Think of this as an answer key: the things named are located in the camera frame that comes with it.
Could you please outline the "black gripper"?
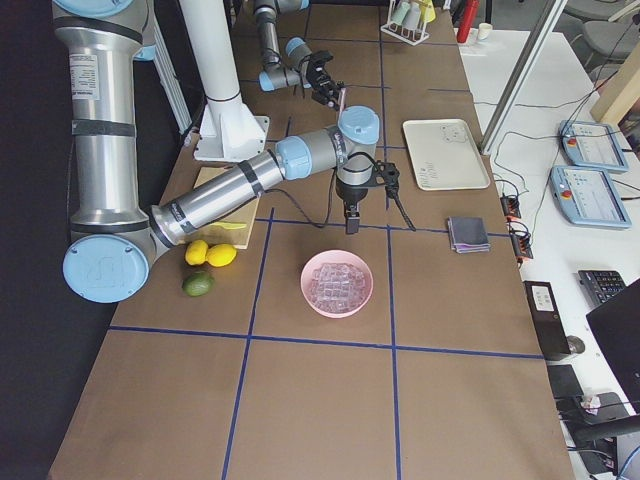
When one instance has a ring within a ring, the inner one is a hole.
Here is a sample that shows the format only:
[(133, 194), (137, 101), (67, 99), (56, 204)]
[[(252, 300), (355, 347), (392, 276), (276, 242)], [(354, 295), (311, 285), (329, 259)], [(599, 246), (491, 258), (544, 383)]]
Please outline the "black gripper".
[(323, 61), (309, 60), (305, 67), (304, 77), (312, 89), (312, 99), (321, 105), (336, 107), (338, 93), (345, 88), (342, 81), (334, 81), (325, 70)]
[(345, 233), (356, 234), (360, 228), (359, 203), (366, 197), (368, 188), (364, 185), (350, 185), (338, 180), (336, 193), (343, 202)]

